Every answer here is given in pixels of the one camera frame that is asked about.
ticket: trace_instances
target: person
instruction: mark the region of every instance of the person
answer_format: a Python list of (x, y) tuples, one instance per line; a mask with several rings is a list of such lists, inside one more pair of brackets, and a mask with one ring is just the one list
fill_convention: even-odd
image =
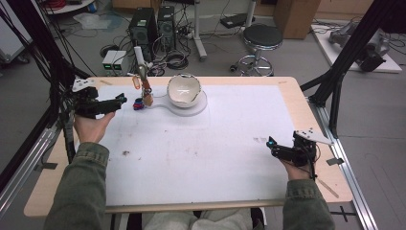
[[(98, 120), (75, 117), (79, 148), (72, 163), (66, 167), (56, 190), (54, 203), (45, 219), (44, 229), (103, 229), (105, 210), (105, 176), (109, 150), (99, 141), (115, 113)], [(286, 200), (283, 205), (283, 229), (334, 229), (334, 222), (316, 183), (309, 178), (308, 166), (298, 169), (283, 162), (288, 174)], [(202, 217), (189, 218), (188, 212), (156, 213), (143, 217), (144, 229), (252, 229), (242, 218), (247, 209), (208, 211)]]

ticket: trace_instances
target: human hand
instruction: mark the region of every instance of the human hand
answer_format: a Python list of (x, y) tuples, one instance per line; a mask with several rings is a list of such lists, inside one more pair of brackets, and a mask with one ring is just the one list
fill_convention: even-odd
[(310, 179), (310, 166), (307, 164), (302, 167), (296, 167), (292, 163), (280, 160), (287, 171), (289, 180)]
[(98, 143), (104, 136), (105, 129), (115, 114), (115, 112), (107, 113), (100, 119), (90, 119), (75, 115), (74, 127), (79, 141), (81, 143)]

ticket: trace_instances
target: stool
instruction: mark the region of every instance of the stool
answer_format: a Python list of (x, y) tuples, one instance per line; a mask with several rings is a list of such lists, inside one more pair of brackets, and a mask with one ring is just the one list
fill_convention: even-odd
[(274, 76), (272, 64), (260, 53), (263, 50), (275, 50), (282, 45), (282, 34), (275, 28), (266, 25), (252, 25), (244, 30), (244, 42), (254, 49), (253, 55), (241, 58), (230, 67), (232, 72), (239, 69), (242, 76)]

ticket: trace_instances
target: chrome stool base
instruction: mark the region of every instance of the chrome stool base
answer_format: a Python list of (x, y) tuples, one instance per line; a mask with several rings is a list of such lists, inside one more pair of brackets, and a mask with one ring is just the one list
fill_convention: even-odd
[(237, 68), (242, 76), (274, 76), (274, 68), (265, 57), (245, 56), (238, 61)]

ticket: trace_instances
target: green jacket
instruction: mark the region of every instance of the green jacket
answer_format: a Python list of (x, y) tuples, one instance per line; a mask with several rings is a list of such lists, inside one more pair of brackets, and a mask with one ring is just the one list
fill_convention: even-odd
[[(109, 151), (102, 145), (82, 143), (57, 187), (44, 229), (102, 229), (105, 210), (105, 170)], [(334, 222), (316, 183), (287, 183), (283, 229), (334, 229)]]

